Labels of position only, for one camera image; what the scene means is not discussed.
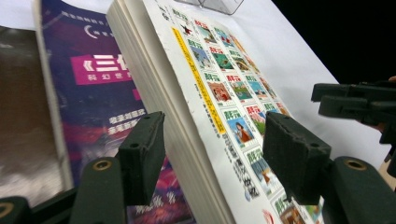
dark brown surface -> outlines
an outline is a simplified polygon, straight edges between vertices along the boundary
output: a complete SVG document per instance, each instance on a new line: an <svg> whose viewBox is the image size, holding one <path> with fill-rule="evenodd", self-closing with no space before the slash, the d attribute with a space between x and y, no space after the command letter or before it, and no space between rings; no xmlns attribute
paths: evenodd
<svg viewBox="0 0 396 224"><path fill-rule="evenodd" d="M62 190L34 31L0 27L0 198Z"/></svg>

pink label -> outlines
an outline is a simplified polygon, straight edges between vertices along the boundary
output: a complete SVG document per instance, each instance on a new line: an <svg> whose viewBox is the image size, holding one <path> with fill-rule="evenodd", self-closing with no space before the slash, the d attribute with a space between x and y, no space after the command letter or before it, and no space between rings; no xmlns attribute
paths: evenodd
<svg viewBox="0 0 396 224"><path fill-rule="evenodd" d="M122 55L83 55L72 57L78 85L104 84L132 80Z"/></svg>

yellow strip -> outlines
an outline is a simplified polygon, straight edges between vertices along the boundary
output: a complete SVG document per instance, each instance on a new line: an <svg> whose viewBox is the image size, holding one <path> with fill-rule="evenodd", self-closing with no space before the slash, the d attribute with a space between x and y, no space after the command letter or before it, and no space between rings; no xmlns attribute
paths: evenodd
<svg viewBox="0 0 396 224"><path fill-rule="evenodd" d="M212 100L210 99L209 94L207 93L204 82L201 80L201 77L200 77L198 70L195 66L194 60L192 59L189 51L187 50L186 44L184 43L183 39L181 38L180 32L175 28L172 28L172 30L176 36L178 44L180 45L181 49L183 50L184 57L186 58L187 63L189 64L190 69L195 77L195 81L197 82L197 85L201 92L201 95L204 97L204 101L206 103L207 109L209 110L209 113L213 119L213 122L215 122L218 132L225 133L225 128L221 122L218 111L216 110L215 106L212 103Z"/></svg>

transparent box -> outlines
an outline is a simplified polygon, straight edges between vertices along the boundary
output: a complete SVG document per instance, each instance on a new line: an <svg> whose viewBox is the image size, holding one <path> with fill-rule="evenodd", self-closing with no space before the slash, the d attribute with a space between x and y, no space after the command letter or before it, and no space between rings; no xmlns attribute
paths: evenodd
<svg viewBox="0 0 396 224"><path fill-rule="evenodd" d="M199 7L212 9L227 15L233 15L244 0L175 0Z"/></svg>

dark blue book cover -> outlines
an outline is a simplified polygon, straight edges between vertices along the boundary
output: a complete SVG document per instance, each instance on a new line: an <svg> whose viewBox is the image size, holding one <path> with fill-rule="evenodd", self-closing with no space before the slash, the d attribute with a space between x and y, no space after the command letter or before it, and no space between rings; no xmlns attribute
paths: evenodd
<svg viewBox="0 0 396 224"><path fill-rule="evenodd" d="M147 111L120 54L106 15L43 0L42 33L75 186L83 167L114 156ZM168 160L150 206L128 209L131 223L192 223Z"/></svg>

